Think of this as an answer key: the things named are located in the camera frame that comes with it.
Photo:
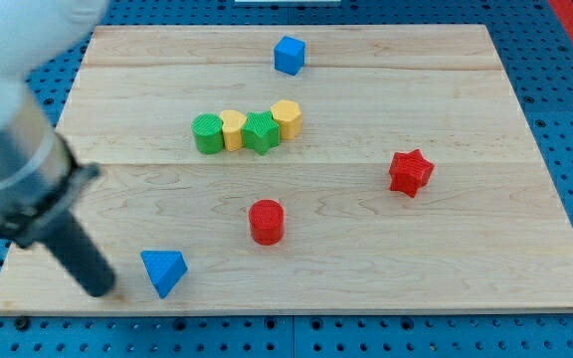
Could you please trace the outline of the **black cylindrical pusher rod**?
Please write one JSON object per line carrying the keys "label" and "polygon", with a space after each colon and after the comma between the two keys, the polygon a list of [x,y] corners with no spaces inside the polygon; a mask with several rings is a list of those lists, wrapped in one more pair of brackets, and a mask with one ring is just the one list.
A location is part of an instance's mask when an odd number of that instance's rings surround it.
{"label": "black cylindrical pusher rod", "polygon": [[101,297],[113,289],[113,269],[70,211],[49,227],[42,244],[89,296]]}

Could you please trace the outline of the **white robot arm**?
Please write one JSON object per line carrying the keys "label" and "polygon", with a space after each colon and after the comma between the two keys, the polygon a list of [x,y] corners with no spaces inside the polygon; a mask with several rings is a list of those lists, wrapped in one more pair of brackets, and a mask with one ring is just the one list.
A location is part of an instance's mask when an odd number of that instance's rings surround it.
{"label": "white robot arm", "polygon": [[71,213],[100,174],[81,164],[27,87],[34,69],[87,36],[107,0],[0,1],[0,239],[44,245],[91,296],[115,275]]}

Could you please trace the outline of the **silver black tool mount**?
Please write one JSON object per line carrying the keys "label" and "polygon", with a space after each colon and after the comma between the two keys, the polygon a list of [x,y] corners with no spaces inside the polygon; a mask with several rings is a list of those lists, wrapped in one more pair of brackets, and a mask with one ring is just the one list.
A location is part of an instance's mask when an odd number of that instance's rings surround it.
{"label": "silver black tool mount", "polygon": [[21,107],[0,124],[0,239],[22,248],[44,240],[99,174],[97,164],[75,159],[25,91]]}

